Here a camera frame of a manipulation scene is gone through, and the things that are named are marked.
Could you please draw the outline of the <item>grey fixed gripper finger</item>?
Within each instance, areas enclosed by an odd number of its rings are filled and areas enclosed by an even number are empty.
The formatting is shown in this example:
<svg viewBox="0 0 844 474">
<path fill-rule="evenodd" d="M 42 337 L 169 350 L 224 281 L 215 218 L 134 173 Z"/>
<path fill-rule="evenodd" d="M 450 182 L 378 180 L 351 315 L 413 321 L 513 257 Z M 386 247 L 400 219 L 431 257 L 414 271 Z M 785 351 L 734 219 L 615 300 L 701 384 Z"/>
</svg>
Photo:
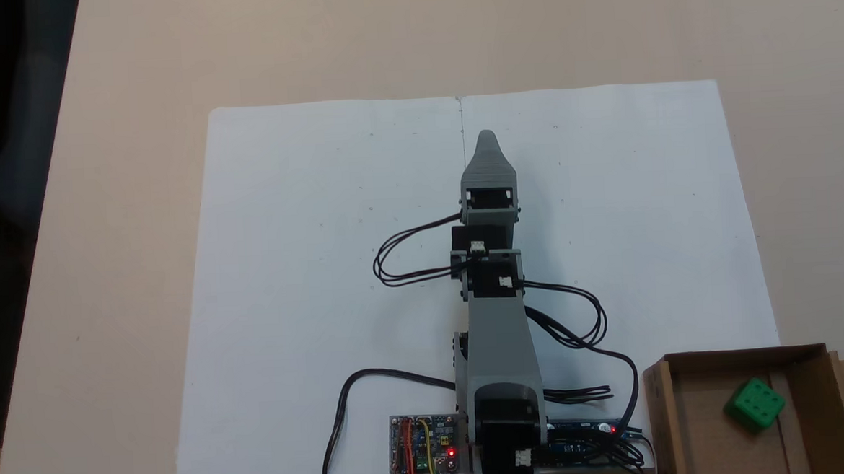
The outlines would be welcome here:
<svg viewBox="0 0 844 474">
<path fill-rule="evenodd" d="M 517 173 L 499 145 L 495 132 L 481 131 L 475 151 L 462 173 L 462 189 L 490 190 L 515 188 Z"/>
</svg>

